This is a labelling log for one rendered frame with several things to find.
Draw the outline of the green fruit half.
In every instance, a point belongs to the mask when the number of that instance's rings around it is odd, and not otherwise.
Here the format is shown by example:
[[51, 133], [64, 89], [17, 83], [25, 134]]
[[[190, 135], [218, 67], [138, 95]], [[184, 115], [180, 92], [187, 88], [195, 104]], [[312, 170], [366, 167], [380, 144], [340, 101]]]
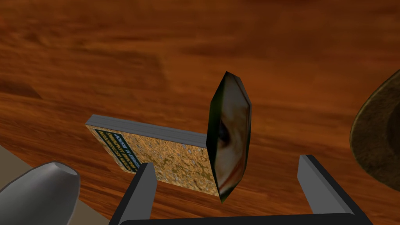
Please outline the green fruit half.
[[226, 72], [211, 100], [206, 148], [223, 203], [244, 176], [251, 137], [252, 104], [238, 76]]

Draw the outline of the brown bowl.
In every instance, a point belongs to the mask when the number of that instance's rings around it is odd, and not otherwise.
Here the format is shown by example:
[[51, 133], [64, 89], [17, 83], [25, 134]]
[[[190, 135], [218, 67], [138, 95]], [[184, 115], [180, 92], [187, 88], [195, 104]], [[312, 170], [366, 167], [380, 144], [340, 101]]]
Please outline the brown bowl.
[[367, 174], [400, 192], [400, 69], [369, 96], [355, 116], [350, 148]]

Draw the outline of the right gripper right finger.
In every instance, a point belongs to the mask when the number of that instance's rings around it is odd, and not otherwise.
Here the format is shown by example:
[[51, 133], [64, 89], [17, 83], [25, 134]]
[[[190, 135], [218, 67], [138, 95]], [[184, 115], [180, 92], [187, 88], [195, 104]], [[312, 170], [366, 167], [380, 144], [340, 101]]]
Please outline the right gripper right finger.
[[300, 155], [297, 179], [314, 214], [348, 213], [355, 217], [355, 225], [373, 225], [313, 155]]

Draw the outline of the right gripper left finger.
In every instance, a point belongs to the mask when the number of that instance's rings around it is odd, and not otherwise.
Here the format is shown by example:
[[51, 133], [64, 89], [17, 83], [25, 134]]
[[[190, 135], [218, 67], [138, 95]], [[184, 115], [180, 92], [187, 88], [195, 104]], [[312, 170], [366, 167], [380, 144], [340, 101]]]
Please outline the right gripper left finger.
[[143, 220], [150, 219], [156, 189], [153, 163], [141, 164], [109, 225], [143, 225]]

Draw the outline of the yellow speckled book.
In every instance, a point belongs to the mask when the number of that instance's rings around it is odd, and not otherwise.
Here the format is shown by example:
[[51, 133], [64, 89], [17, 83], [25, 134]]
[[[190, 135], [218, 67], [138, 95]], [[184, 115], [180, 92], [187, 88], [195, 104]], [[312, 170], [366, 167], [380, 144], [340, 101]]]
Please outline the yellow speckled book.
[[153, 163], [157, 180], [218, 196], [205, 134], [95, 114], [86, 127], [122, 171]]

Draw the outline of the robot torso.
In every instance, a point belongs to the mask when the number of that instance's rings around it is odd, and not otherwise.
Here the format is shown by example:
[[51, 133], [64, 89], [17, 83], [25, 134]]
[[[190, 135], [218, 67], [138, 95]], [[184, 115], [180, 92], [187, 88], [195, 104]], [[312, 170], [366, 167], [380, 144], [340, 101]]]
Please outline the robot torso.
[[69, 225], [80, 193], [80, 175], [48, 162], [0, 190], [0, 225]]

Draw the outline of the brown wooden table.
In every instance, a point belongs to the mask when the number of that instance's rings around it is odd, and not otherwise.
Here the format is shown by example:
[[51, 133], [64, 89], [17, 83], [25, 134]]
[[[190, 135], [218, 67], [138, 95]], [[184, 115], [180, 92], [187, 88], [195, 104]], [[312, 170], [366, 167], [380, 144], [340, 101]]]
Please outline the brown wooden table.
[[243, 179], [225, 203], [160, 182], [153, 219], [311, 213], [296, 174], [313, 154], [374, 225], [400, 225], [400, 193], [349, 149], [398, 69], [400, 0], [0, 0], [0, 145], [74, 167], [81, 200], [110, 219], [133, 175], [86, 120], [205, 133], [229, 71], [252, 103]]

